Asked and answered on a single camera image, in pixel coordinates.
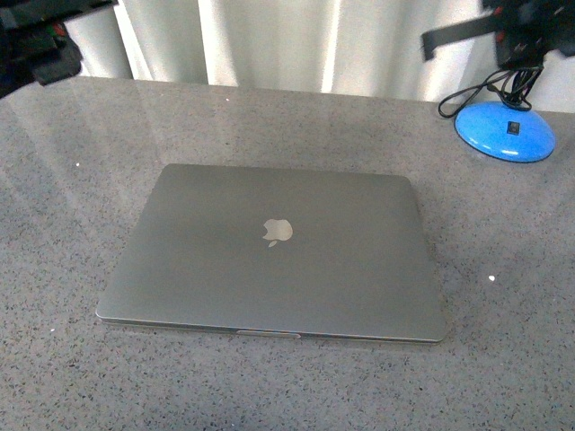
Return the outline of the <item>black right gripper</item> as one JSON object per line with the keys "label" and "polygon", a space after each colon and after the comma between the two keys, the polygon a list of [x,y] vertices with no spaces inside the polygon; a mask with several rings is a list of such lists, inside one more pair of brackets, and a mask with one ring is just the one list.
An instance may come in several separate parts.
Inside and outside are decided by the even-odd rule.
{"label": "black right gripper", "polygon": [[486,14],[421,34],[423,58],[441,46],[494,35],[497,66],[503,70],[539,66],[550,51],[574,56],[572,1],[483,1]]}

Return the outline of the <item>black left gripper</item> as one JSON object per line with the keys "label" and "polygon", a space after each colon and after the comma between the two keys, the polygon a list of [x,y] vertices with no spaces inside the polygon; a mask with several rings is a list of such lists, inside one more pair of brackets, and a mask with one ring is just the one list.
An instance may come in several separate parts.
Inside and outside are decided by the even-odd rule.
{"label": "black left gripper", "polygon": [[78,75],[83,56],[65,22],[116,5],[116,1],[3,1],[1,96],[38,83]]}

